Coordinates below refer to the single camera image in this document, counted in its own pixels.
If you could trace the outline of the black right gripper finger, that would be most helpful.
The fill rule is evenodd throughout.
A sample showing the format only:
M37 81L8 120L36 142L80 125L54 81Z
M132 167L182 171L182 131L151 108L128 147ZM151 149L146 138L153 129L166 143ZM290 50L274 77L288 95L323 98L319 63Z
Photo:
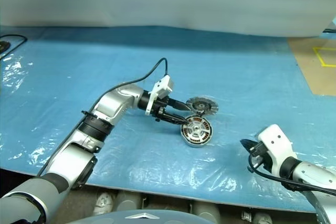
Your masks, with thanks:
M253 140L248 140L248 139L242 139L240 140L240 143L242 144L242 146L247 152L250 152L251 149L258 144L258 142L253 141Z

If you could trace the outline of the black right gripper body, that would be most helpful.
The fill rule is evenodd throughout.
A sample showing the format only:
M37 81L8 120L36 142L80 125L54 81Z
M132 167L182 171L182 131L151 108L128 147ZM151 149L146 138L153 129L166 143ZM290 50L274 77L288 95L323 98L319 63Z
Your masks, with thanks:
M264 169L272 168L272 159L268 154L268 149L263 142L252 142L249 149L251 156L255 159L254 168L262 166Z

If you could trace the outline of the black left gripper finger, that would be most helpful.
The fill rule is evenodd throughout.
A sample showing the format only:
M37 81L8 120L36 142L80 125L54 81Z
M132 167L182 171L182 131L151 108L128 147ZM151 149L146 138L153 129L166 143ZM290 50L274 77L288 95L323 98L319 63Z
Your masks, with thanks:
M165 111L162 113L162 120L176 125L184 125L188 123L186 118Z
M188 105L184 102L169 98L168 99L168 106L171 106L174 109L180 110L180 111L187 111Z

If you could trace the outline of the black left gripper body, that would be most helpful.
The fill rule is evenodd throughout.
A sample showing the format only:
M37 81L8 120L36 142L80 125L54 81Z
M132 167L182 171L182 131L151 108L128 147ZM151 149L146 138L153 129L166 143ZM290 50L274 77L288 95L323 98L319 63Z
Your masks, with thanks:
M169 121L170 118L165 112L165 107L168 105L169 97L157 98L153 103L153 116L156 121Z

